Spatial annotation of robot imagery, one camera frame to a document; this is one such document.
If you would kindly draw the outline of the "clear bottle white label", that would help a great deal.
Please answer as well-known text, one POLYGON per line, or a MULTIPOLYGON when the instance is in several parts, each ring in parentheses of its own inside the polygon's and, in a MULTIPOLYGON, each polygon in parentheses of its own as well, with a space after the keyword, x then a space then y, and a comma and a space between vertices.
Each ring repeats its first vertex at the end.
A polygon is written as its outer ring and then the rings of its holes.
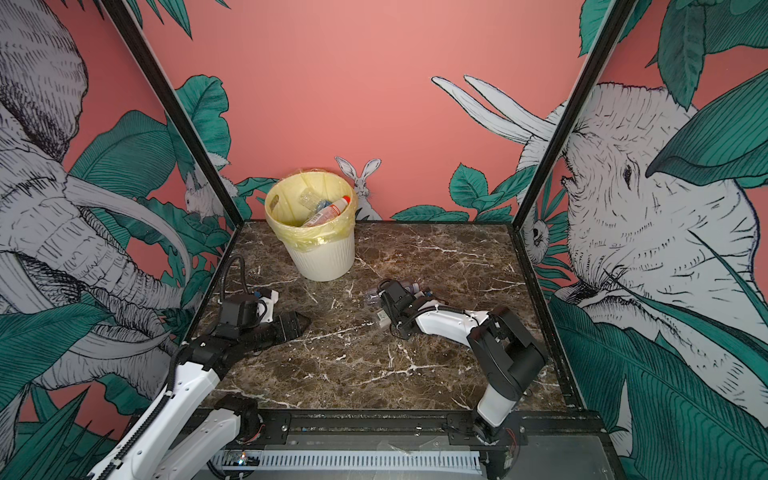
POLYGON ((387 312, 384 309, 378 309, 375 312, 376 325, 380 329, 389 329, 392 321, 387 312))

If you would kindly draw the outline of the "clear bottle purple label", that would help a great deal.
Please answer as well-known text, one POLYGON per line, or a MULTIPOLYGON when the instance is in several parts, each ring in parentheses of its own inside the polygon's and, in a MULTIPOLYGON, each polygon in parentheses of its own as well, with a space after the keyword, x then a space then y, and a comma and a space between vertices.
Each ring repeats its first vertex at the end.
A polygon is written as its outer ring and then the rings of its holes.
POLYGON ((381 302, 381 292, 378 289, 370 289, 364 294, 364 303, 369 306, 379 305, 381 302))

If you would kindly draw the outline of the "clear bottle blue label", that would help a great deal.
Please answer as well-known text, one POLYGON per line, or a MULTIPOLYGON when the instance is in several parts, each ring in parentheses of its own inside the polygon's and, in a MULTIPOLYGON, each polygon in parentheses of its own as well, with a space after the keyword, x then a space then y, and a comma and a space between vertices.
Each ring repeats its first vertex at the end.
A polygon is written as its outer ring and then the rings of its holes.
POLYGON ((311 188, 305 188, 298 198, 299 203, 312 212, 317 212, 326 208, 330 202, 317 194, 311 188))

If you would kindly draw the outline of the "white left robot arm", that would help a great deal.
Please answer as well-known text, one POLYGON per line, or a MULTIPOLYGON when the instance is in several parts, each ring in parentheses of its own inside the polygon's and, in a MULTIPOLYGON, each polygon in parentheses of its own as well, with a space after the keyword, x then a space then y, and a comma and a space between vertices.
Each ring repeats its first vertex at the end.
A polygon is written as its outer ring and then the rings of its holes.
POLYGON ((228 443, 247 443, 263 421, 254 399, 230 395, 204 425, 172 448, 201 402, 246 356, 299 338, 311 320, 297 312, 247 328, 220 323, 180 350, 164 390, 88 479, 190 479, 228 443))

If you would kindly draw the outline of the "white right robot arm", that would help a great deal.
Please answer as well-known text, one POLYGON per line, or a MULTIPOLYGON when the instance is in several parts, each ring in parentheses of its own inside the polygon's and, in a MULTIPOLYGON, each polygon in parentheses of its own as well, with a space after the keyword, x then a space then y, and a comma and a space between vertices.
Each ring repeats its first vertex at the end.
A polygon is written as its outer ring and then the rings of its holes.
POLYGON ((417 334, 438 336, 468 347, 487 381, 473 413, 474 435, 491 444, 504 423, 549 361, 546 349, 512 310, 452 307, 431 291, 417 291, 396 280, 376 291, 391 333, 407 340, 417 334))

